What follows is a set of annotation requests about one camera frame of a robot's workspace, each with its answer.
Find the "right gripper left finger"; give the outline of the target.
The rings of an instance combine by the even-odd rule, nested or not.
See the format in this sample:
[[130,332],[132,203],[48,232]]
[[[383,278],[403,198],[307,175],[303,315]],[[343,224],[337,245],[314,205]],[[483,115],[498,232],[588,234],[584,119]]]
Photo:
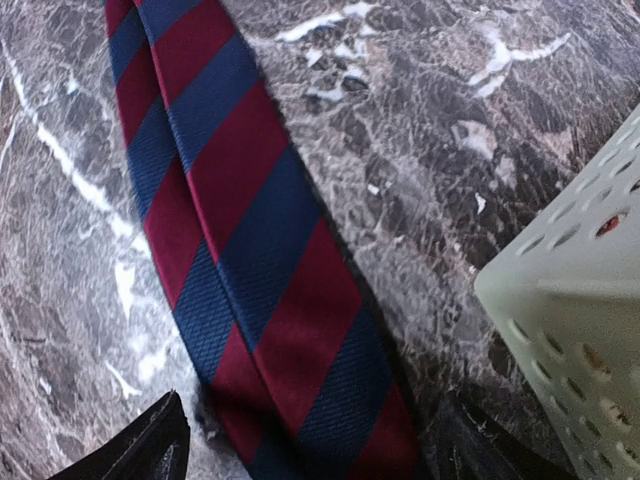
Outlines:
[[51,480],[186,478],[190,427],[179,394],[171,390],[99,449]]

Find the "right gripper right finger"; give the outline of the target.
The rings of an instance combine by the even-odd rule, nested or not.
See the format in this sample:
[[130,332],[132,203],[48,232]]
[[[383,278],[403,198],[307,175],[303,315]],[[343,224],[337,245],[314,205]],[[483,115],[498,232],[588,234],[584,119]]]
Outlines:
[[509,434],[455,391],[439,403],[436,461],[440,479],[561,480],[575,476]]

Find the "green perforated plastic basket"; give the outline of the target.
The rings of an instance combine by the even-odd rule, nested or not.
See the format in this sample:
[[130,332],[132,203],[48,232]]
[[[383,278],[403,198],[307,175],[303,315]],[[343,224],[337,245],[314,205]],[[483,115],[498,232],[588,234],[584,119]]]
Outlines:
[[583,479],[639,475],[639,116],[478,274]]

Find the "red navy striped tie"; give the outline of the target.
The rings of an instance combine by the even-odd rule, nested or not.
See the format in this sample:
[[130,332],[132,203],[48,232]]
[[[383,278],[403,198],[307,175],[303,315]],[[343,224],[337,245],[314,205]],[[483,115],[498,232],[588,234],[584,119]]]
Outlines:
[[218,1],[109,1],[129,170],[218,421],[255,479],[415,479],[371,311]]

